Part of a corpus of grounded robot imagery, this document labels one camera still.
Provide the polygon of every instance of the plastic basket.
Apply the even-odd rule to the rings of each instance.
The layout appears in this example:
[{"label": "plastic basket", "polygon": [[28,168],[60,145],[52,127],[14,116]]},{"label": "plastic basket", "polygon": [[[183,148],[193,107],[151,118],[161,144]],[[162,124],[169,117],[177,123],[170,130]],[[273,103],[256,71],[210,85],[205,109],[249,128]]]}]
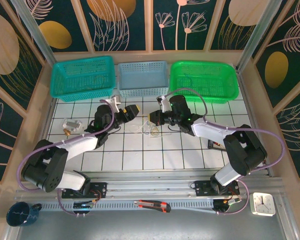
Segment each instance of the plastic basket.
[{"label": "plastic basket", "polygon": [[165,95],[169,90],[167,62],[120,63],[119,92],[122,97]]},{"label": "plastic basket", "polygon": [[[239,94],[238,79],[233,67],[226,63],[203,61],[178,61],[172,64],[170,90],[191,88],[197,91],[208,103],[224,104]],[[182,90],[190,102],[201,102],[192,92]]]},{"label": "plastic basket", "polygon": [[64,102],[107,97],[116,85],[111,56],[58,62],[53,65],[50,94]]}]

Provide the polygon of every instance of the clock face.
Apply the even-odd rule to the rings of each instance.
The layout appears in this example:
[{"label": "clock face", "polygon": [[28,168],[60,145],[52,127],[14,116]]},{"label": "clock face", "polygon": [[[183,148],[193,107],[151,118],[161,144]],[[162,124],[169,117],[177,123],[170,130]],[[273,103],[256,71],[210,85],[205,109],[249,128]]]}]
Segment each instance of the clock face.
[{"label": "clock face", "polygon": [[256,213],[259,215],[274,215],[276,213],[274,199],[270,194],[255,192],[252,197]]}]

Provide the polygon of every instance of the blue mug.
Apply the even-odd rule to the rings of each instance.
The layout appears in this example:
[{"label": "blue mug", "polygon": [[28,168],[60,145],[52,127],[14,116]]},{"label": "blue mug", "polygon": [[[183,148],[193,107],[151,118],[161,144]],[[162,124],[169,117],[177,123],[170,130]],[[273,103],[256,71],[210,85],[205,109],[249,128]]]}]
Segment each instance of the blue mug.
[{"label": "blue mug", "polygon": [[40,203],[30,206],[24,201],[17,202],[6,214],[6,222],[12,227],[29,226],[39,217]]}]

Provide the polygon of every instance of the teal basket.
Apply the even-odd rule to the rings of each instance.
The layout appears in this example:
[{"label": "teal basket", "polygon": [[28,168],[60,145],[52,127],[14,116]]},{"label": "teal basket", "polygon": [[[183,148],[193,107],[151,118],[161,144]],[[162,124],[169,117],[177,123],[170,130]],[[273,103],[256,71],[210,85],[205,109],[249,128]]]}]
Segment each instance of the teal basket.
[{"label": "teal basket", "polygon": [[99,56],[53,65],[50,94],[64,102],[108,97],[116,86],[114,60]]},{"label": "teal basket", "polygon": [[[204,61],[178,61],[170,71],[170,90],[190,88],[197,91],[207,103],[225,104],[238,97],[239,87],[235,69],[226,63]],[[201,102],[194,93],[186,90],[189,102]]]}]

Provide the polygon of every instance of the gray floor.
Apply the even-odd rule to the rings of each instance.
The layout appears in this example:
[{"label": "gray floor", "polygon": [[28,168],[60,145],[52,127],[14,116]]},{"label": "gray floor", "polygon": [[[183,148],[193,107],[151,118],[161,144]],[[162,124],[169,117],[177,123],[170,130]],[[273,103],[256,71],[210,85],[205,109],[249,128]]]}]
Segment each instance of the gray floor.
[{"label": "gray floor", "polygon": [[175,210],[102,211],[75,218],[41,212],[18,240],[282,240],[279,215],[255,216],[250,208],[235,215]]}]

